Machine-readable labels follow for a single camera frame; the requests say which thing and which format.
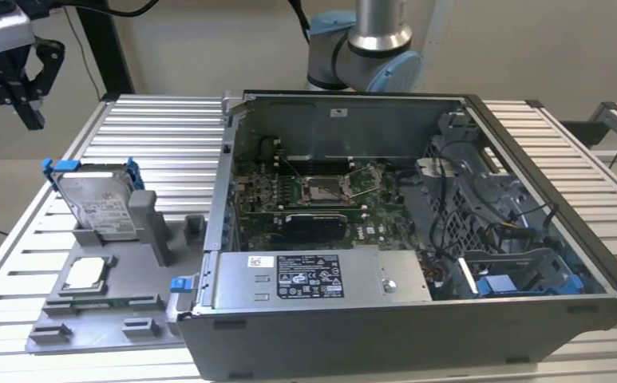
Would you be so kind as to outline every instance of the blue latch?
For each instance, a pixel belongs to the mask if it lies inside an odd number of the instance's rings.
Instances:
[[[58,160],[54,165],[54,172],[75,172],[81,166],[79,160]]]
[[[171,292],[172,293],[191,293],[193,290],[192,277],[175,277],[171,280]]]
[[[514,282],[507,275],[487,275],[476,281],[478,297],[507,298],[507,297],[542,297],[546,295],[575,295],[582,294],[583,284],[580,278],[571,274],[559,287],[550,287],[538,291],[516,290]]]
[[[128,162],[125,162],[125,168],[128,169],[129,178],[133,181],[135,190],[144,190],[145,183],[141,181],[140,166],[133,161],[133,157],[128,157]]]

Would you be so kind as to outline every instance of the blue plastic clip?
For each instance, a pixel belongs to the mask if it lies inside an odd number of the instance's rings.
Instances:
[[[57,192],[58,190],[56,188],[56,184],[54,184],[54,181],[52,180],[52,175],[50,175],[52,174],[52,159],[45,158],[42,162],[40,163],[40,167],[42,168],[42,176],[45,176],[45,179],[50,183],[52,190]]]
[[[172,293],[191,293],[193,290],[192,277],[175,277],[171,280],[171,292]]]
[[[145,183],[141,181],[140,166],[133,161],[133,157],[128,157],[128,162],[125,162],[125,168],[128,169],[129,178],[133,181],[135,190],[144,190]]]

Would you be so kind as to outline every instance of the metal rail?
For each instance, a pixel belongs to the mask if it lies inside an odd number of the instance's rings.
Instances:
[[[617,256],[617,178],[544,109],[486,103],[568,203]],[[219,99],[124,96],[97,107],[65,157],[123,161],[132,155],[167,219],[207,212],[220,123]],[[184,348],[33,356],[24,342],[73,244],[73,219],[44,187],[0,249],[0,381],[197,379]],[[339,377],[339,381],[610,381],[617,327],[574,338],[536,365],[487,366]]]

